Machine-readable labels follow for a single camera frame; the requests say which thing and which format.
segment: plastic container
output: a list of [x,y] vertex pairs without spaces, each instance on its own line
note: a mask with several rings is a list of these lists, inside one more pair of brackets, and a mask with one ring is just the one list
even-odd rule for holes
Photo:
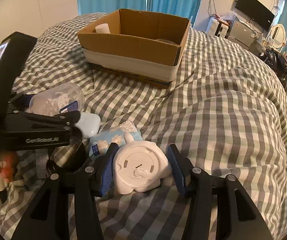
[[218,26],[219,26],[219,22],[217,21],[217,19],[210,18],[205,32],[208,33],[209,35],[215,35]]
[[54,116],[70,111],[82,111],[85,96],[81,88],[73,83],[66,83],[34,95],[30,101],[30,112]]

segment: gray and white checkered blanket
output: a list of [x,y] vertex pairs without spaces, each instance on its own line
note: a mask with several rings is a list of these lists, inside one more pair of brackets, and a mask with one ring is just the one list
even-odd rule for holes
[[[14,89],[38,93],[66,82],[78,84],[86,111],[101,117],[101,130],[130,120],[143,139],[164,152],[175,143],[209,174],[236,175],[274,239],[281,239],[287,233],[287,97],[276,75],[239,45],[194,29],[170,89],[91,70],[77,31],[101,16],[82,15],[47,29]],[[44,182],[37,179],[34,152],[19,152],[19,157],[16,177],[25,186],[11,185],[8,201],[0,206],[5,239]],[[76,239],[73,196],[70,205],[70,234]],[[97,200],[97,209],[105,239],[181,239],[189,201],[175,186],[164,186],[122,196],[110,192]],[[215,211],[214,206],[210,238]]]

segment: cardboard box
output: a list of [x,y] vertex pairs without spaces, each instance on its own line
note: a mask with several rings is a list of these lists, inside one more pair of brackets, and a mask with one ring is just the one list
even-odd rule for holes
[[[103,23],[110,34],[96,33],[95,27]],[[120,9],[81,29],[78,38],[90,63],[170,82],[176,77],[189,27],[187,18]]]

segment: metal screw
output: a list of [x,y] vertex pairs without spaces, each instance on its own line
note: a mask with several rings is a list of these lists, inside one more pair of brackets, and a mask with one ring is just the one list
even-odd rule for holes
[[235,181],[236,180],[236,176],[232,175],[232,174],[229,174],[226,176],[226,178],[230,181]]
[[199,167],[194,167],[194,168],[192,169],[192,172],[193,172],[193,173],[196,173],[196,174],[200,174],[200,173],[201,173],[201,169],[200,169]]
[[85,172],[88,172],[88,173],[94,172],[94,167],[92,167],[92,166],[86,167]]
[[50,179],[52,180],[56,180],[57,178],[59,178],[59,175],[57,173],[51,174]]

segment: television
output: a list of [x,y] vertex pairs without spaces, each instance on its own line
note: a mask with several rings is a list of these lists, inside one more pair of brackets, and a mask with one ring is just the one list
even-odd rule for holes
[[268,31],[275,15],[258,0],[238,0],[236,9]]

